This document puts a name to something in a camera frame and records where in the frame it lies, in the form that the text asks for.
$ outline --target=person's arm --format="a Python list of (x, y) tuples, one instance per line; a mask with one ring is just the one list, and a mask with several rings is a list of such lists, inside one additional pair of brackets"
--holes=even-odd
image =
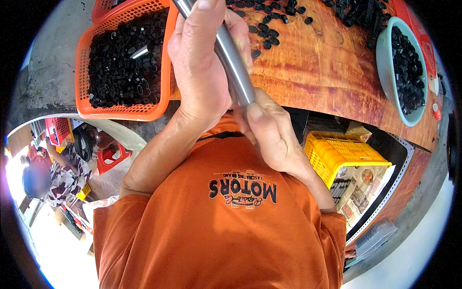
[(226, 9), (224, 1), (198, 0), (187, 20), (179, 15), (168, 53), (181, 91), (181, 105), (130, 166), (120, 198), (131, 194), (150, 197), (186, 159), (201, 134), (214, 127), (229, 109), (226, 74), (214, 52), (223, 20), (251, 71), (249, 28), (240, 16)]
[(255, 102), (247, 107), (247, 126), (237, 119), (241, 132), (260, 147), (264, 161), (274, 170), (286, 172), (312, 193), (323, 214), (336, 212), (329, 189), (314, 171), (299, 145), (289, 113), (262, 89), (255, 89)]
[(60, 164), (61, 167), (69, 167), (71, 171), (75, 174), (77, 174), (77, 169), (65, 158), (63, 157), (59, 152), (56, 151), (56, 147), (51, 144), (49, 138), (45, 138), (46, 144), (47, 144), (47, 151), (48, 154), (56, 161), (58, 164)]

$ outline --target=white bowl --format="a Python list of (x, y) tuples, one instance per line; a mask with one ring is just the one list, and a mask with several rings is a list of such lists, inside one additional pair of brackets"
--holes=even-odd
[(427, 105), (427, 69), (425, 67), (424, 55), (420, 48), (419, 42), (415, 38), (411, 28), (399, 17), (391, 17), (388, 20), (387, 29), (383, 30), (378, 36), (376, 46), (376, 62), (378, 77), (382, 85), (383, 92), (388, 100), (393, 103), (400, 114), (400, 118), (407, 126), (415, 126), (424, 114), (425, 106), (422, 106), (411, 113), (405, 115), (401, 111), (400, 101), (398, 99), (398, 91), (396, 89), (395, 70), (393, 68), (393, 55), (391, 50), (391, 29), (393, 26), (398, 27), (403, 35), (406, 35), (410, 43), (414, 46), (415, 52), (419, 55), (419, 61), (422, 63), (423, 73), (421, 76), (424, 87), (424, 100)]

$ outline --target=person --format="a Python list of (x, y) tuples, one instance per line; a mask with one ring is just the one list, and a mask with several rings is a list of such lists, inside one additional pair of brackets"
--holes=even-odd
[(339, 288), (346, 220), (262, 89), (248, 125), (226, 114), (214, 53), (225, 23), (251, 71), (248, 27), (224, 0), (178, 16), (168, 53), (182, 94), (132, 163), (117, 202), (94, 211), (101, 288)]
[(48, 154), (53, 163), (31, 162), (23, 171), (23, 188), (30, 198), (42, 199), (52, 207), (59, 207), (74, 199), (91, 177), (91, 168), (69, 144), (62, 153), (56, 151), (49, 138), (45, 138)]

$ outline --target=red plastic stool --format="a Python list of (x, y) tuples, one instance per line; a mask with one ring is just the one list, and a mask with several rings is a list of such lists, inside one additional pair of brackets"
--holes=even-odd
[(107, 172), (108, 170), (112, 169), (115, 167), (117, 164), (119, 164), (121, 161), (124, 159), (130, 157), (132, 155), (132, 152), (126, 152), (125, 148), (117, 142), (117, 146), (119, 147), (119, 152), (120, 152), (120, 157), (118, 159), (114, 159), (115, 153), (111, 151), (110, 148), (106, 148), (101, 152), (95, 153), (98, 156), (98, 159), (96, 161), (97, 163), (97, 168), (96, 171), (94, 172), (95, 175), (99, 176), (102, 173)]

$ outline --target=wooden table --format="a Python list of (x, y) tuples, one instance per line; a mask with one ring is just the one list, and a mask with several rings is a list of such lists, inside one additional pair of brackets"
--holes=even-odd
[[(438, 122), (431, 106), (438, 103), (436, 95), (429, 90), (421, 121), (412, 128), (406, 127), (383, 93), (375, 50), (365, 46), (369, 32), (357, 26), (345, 27), (321, 0), (298, 3), (306, 7), (303, 16), (289, 16), (289, 24), (278, 19), (268, 24), (280, 33), (279, 46), (265, 50), (263, 39), (249, 33), (251, 49), (261, 50), (260, 57), (254, 60), (254, 86), (265, 89), (282, 106), (368, 123), (433, 151)], [(387, 7), (385, 11), (394, 15), (392, 1)], [(257, 26), (266, 15), (253, 8), (242, 10), (250, 25)], [(308, 16), (313, 18), (311, 25), (304, 23)], [(174, 80), (171, 91), (171, 99), (181, 99)]]

